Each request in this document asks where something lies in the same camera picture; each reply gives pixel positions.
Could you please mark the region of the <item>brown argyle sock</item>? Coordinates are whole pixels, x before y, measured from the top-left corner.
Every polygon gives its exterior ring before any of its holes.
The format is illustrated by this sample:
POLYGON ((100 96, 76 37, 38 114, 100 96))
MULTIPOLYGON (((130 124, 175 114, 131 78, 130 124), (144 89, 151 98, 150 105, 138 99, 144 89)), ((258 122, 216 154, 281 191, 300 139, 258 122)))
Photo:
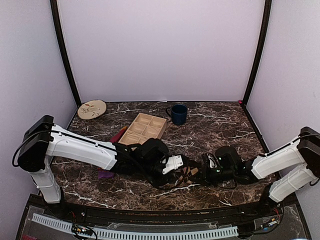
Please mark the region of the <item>brown argyle sock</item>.
POLYGON ((188 185, 200 184, 202 181, 202 165, 198 162, 191 161, 188 166, 183 166, 174 172, 176 177, 175 185, 183 183, 188 185))

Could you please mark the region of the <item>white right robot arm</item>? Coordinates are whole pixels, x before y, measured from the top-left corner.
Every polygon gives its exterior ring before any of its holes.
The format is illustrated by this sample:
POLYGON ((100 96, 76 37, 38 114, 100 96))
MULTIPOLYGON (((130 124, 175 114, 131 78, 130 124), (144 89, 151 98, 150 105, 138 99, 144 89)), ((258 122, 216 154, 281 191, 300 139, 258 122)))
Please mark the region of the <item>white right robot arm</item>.
POLYGON ((234 180, 241 185, 256 183, 271 174, 294 167, 271 183, 261 197, 263 204, 280 203, 287 196, 320 177, 320 134, 303 127, 299 135, 278 149, 242 161, 234 147, 223 146, 203 155, 201 178, 208 184, 234 180))

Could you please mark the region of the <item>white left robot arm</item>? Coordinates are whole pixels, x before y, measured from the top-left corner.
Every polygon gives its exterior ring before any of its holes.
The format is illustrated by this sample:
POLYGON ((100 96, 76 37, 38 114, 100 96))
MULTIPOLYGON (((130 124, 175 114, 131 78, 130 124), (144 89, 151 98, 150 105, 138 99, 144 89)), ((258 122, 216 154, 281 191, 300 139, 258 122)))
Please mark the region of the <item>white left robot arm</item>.
POLYGON ((54 124, 53 116, 44 115, 25 132, 11 164, 30 174, 48 204, 63 201, 63 191, 55 180, 48 157, 68 158, 117 174, 142 175, 154 188, 164 191, 169 174, 181 169, 185 177, 190 165, 185 155, 170 155, 165 143, 158 138, 129 145, 98 141, 70 132, 54 124))

